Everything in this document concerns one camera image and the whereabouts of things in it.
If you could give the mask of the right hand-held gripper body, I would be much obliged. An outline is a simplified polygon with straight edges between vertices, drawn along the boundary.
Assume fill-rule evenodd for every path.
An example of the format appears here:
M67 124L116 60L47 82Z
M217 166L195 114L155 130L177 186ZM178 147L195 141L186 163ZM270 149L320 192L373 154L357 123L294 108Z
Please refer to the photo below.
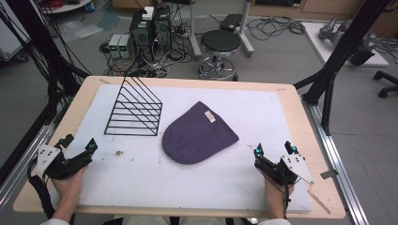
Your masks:
M255 156L255 168L280 186L293 185L299 179L307 184L314 183L313 177L301 154L283 155L278 163L274 163L261 155Z

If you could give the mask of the purple knit beanie hat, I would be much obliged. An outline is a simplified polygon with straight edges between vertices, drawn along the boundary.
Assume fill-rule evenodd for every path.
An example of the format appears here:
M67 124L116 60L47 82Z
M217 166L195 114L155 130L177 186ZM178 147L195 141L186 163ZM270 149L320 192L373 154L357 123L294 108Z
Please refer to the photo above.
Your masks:
M163 133L161 146L177 163L202 162L236 143L238 135L201 101L177 118Z

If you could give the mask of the black wire rack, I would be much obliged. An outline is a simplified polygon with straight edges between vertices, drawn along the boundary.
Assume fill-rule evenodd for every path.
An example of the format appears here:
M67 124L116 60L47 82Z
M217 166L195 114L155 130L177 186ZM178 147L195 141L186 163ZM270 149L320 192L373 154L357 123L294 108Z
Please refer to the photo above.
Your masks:
M105 135L157 136L162 102L139 77L125 77L118 89Z

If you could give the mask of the person's right hand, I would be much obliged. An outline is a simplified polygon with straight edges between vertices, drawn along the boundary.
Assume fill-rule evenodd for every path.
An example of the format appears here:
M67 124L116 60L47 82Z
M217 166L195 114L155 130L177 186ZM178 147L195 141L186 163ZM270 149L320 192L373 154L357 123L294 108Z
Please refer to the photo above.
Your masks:
M264 177L265 190L264 195L268 206L283 205L285 191L284 186L275 184L269 177Z

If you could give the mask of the wooden table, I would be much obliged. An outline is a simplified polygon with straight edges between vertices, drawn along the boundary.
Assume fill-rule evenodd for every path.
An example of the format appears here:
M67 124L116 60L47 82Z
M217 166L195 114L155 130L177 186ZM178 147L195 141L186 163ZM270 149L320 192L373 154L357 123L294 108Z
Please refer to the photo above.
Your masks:
M83 121L84 113L88 110L94 99L95 92L104 84L121 84L121 77L91 76L85 79L81 89L72 101L60 125L54 132L51 141L54 142L64 132L76 132ZM307 186L304 196L307 197L313 206L309 213L290 211L291 218L309 219L341 219L345 217L343 202L333 181L323 179L321 173L328 169L324 159L321 146L318 144L310 119L300 101L299 94L295 87L286 83L263 83L263 82L217 82L205 80L181 80L181 79L151 79L143 78L145 85L158 87L187 87L204 88L207 91L221 90L244 90L244 91L267 91L278 95L282 104L284 118L290 131L291 141L298 145L298 150L306 157L310 172L314 175L314 186ZM311 190L330 210L328 215L307 190ZM170 216L197 216L197 217L243 217L263 218L267 213L263 210L251 210L244 207L239 210L232 209L204 209L178 206L176 208L134 208L132 206L79 206L76 211L86 214L142 214L142 215L170 215Z

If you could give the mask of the thin wooden stick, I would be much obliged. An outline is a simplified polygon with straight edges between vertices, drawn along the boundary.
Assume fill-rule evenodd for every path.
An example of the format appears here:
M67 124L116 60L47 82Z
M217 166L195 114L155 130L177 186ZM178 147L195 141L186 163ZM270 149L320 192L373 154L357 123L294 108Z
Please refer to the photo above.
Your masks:
M314 199L315 202L328 214L330 215L330 210L327 208L327 206L311 191L307 190L309 195Z

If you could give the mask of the white foam mat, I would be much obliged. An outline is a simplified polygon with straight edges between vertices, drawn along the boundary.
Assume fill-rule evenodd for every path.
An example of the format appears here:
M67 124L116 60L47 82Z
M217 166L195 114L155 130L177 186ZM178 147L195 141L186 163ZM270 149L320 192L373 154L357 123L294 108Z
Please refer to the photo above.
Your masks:
M253 150L261 145L266 158L278 161L291 138L277 93L154 87L162 103L159 133L107 135L118 90L116 84L99 88L66 153L71 158L90 140L98 144L84 174L80 206L264 210L264 179L253 165ZM218 114L238 140L202 162L183 165L164 153L161 140L166 128L197 102Z

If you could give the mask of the grey power supply unit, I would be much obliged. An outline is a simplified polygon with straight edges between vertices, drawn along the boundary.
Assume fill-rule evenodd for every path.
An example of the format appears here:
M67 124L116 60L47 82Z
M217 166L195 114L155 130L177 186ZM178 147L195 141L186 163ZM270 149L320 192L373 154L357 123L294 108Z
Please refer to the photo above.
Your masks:
M120 35L112 35L109 43L108 43L108 47L110 50L110 53L112 55L113 58L119 58L120 57L120 52L118 49L118 43L119 40L121 39Z
M120 37L118 49L121 58L130 58L132 56L132 42L130 35L122 35Z

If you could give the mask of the white platform board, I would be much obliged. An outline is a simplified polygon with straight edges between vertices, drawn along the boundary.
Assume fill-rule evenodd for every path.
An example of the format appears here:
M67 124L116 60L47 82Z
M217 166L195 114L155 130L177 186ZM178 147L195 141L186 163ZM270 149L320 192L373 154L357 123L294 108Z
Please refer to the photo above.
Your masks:
M334 51L335 45L332 44L328 39L321 39L318 35L319 30L325 24L317 22L304 22L302 25L305 27L306 36L312 42L312 45L318 56L323 63L326 63ZM373 54L374 55L363 64L364 67L382 68L389 65L383 56L376 50L373 50Z

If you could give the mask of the black round stool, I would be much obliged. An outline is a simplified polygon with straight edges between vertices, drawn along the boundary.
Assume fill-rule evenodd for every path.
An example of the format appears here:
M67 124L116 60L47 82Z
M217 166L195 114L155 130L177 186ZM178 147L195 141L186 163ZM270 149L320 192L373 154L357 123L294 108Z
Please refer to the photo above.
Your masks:
M210 53L199 66L202 78L210 80L238 80L237 71L229 55L235 54L240 48L240 39L237 34L225 30L212 30L201 37L201 47Z

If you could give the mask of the black computer tower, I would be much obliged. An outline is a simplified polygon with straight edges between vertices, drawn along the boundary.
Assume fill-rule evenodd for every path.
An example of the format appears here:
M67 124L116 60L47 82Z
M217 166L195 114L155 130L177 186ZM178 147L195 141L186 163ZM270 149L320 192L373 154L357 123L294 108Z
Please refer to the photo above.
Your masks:
M148 62L152 62L153 23L143 19L142 10L133 13L130 34L135 52L142 55Z
M172 49L171 37L171 9L169 6L156 8L154 11L154 28L156 40L158 41L158 48L169 51Z

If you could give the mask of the flat black box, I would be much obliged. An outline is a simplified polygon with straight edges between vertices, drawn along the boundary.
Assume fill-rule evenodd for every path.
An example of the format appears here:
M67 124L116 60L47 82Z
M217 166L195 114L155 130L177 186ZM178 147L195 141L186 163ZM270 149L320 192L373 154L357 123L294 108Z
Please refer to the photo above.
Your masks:
M221 30L233 32L240 24L241 14L228 14L220 24Z

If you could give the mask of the aluminium rail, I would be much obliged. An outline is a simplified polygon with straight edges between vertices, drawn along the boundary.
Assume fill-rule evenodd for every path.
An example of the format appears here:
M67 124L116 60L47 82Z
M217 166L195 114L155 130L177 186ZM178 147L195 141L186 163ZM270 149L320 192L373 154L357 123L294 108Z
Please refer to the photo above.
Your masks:
M54 135L67 107L59 104L54 115L49 115L46 105L33 125L27 130L6 162L0 167L0 212L26 177L27 164L36 155L42 143L48 143Z
M321 151L329 166L331 178L336 183L340 197L343 200L344 210L350 216L354 225L370 225L334 140L321 126L321 110L318 106L310 105L307 102L302 102L302 104L314 127L314 133L319 138Z

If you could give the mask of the black metal frame stand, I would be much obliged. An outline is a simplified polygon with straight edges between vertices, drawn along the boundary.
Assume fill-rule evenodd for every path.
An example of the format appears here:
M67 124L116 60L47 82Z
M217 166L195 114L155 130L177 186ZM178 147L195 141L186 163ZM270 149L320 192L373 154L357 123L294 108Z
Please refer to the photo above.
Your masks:
M389 2L390 0L366 0L325 65L314 75L294 84L296 89L311 85L302 96L310 105L317 105L320 97L324 96L321 126L328 135L335 78Z
M15 169L39 129L57 116L58 103L74 97L81 87L80 80L90 76L86 68L76 67L63 56L37 6L37 2L31 0L5 0L5 4L0 3L0 20L33 60L38 72L47 82L48 95L47 105L0 167L1 184Z

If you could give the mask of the white table frame legs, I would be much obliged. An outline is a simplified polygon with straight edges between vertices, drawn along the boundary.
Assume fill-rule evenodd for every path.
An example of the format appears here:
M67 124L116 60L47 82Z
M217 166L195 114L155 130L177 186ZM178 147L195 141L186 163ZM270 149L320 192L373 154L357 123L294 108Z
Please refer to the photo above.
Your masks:
M190 2L189 41L193 51L193 59L199 60L202 57L202 51L199 47L198 41L195 36L195 0L189 0L189 2ZM242 20L240 23L240 27L236 28L238 37L241 43L243 44L244 50L247 53L248 57L251 57L252 54L254 53L254 48L245 34L251 3L252 0L244 0L244 5L242 9Z

